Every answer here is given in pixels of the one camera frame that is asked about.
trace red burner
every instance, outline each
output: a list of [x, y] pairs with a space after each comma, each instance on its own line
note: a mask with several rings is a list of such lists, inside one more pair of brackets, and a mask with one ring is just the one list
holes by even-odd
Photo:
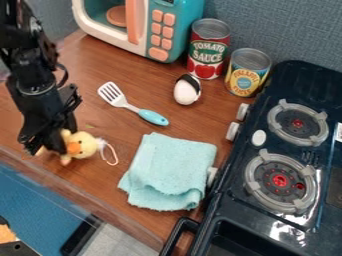
[[296, 184], [296, 187], [297, 187], [298, 189], [300, 189], [300, 190], [305, 189], [305, 185], [304, 185], [303, 183], [297, 183], [297, 184]]
[[281, 174], [275, 175], [272, 181], [278, 187], [285, 187], [287, 185], [287, 178]]
[[294, 119], [292, 121], [292, 125], [299, 129], [299, 128], [302, 128], [304, 126], [304, 122], [297, 118], [297, 119]]

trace can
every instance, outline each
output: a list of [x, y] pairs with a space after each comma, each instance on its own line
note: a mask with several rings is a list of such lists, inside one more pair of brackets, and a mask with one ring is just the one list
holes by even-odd
[[225, 79], [227, 89], [240, 97], [252, 97], [263, 86], [272, 66], [267, 54], [252, 48], [233, 52]]
[[222, 74], [230, 43], [229, 26], [217, 19], [201, 19], [192, 24], [188, 72], [200, 79], [215, 79]]

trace spatula handle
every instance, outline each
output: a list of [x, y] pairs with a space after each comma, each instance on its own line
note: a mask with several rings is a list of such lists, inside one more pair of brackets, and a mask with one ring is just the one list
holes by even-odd
[[138, 114], [142, 119], [145, 119], [146, 121], [148, 121], [152, 124], [156, 124], [156, 125], [160, 125], [160, 126], [168, 126], [169, 125], [169, 120], [167, 120], [162, 115], [160, 115], [156, 112], [153, 112], [151, 110], [141, 109]]

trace can label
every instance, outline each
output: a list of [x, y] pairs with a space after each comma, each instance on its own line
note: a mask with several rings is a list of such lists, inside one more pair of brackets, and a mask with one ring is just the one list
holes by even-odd
[[241, 97], [251, 97], [265, 82], [269, 69], [248, 70], [238, 65], [230, 64], [225, 79], [227, 89]]
[[203, 64], [220, 63], [226, 54], [227, 46], [222, 43], [196, 40], [190, 45], [190, 56]]
[[227, 41], [193, 40], [190, 44], [188, 71], [201, 79], [214, 79], [222, 74], [227, 56]]

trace stove burner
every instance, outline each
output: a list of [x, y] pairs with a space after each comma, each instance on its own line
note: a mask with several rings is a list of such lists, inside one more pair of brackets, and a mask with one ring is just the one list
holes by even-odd
[[264, 206], [282, 213], [303, 213], [314, 202], [315, 170], [266, 149], [245, 170], [246, 188]]
[[286, 176], [284, 175], [275, 175], [272, 178], [273, 184], [276, 185], [277, 187], [286, 187], [286, 185], [288, 184], [288, 180], [286, 178]]
[[304, 122], [302, 121], [302, 120], [300, 120], [300, 119], [294, 119], [293, 121], [292, 121], [292, 125], [295, 127], [295, 128], [297, 128], [297, 129], [300, 129], [300, 128], [303, 128], [303, 126], [304, 126]]
[[329, 135], [327, 114], [299, 105], [287, 103], [285, 99], [271, 109], [267, 122], [272, 132], [285, 141], [298, 146], [319, 146]]

